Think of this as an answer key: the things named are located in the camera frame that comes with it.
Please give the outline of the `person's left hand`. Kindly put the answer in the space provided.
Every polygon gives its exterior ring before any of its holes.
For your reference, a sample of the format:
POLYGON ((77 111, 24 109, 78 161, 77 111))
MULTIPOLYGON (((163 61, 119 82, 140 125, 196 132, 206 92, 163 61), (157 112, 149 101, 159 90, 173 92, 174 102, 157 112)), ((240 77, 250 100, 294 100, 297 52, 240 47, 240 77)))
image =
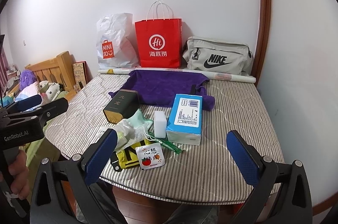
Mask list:
POLYGON ((26 166, 26 158, 25 151, 19 150, 15 161, 9 165, 9 173, 14 177, 10 188, 20 200, 26 199, 29 195, 29 169, 26 166))

